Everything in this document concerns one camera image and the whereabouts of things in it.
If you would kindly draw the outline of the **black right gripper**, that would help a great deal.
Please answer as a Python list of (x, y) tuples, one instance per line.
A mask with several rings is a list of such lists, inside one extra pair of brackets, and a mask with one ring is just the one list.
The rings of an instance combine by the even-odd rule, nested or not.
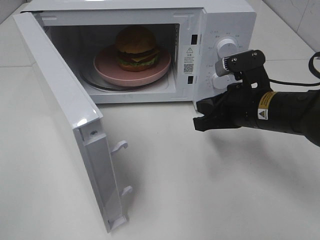
[(233, 83), (226, 93), (208, 97), (196, 102), (199, 113), (210, 114), (193, 118), (196, 131), (216, 129), (237, 129), (240, 127), (260, 129), (258, 105), (263, 95), (260, 87), (246, 87), (242, 83)]

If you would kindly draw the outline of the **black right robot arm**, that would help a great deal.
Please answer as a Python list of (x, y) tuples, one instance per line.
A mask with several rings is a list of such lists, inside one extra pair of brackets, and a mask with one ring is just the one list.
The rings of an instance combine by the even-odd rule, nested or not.
[(320, 144), (319, 90), (279, 92), (234, 83), (226, 92), (198, 101), (196, 107), (202, 114), (193, 119), (197, 131), (246, 127), (301, 135)]

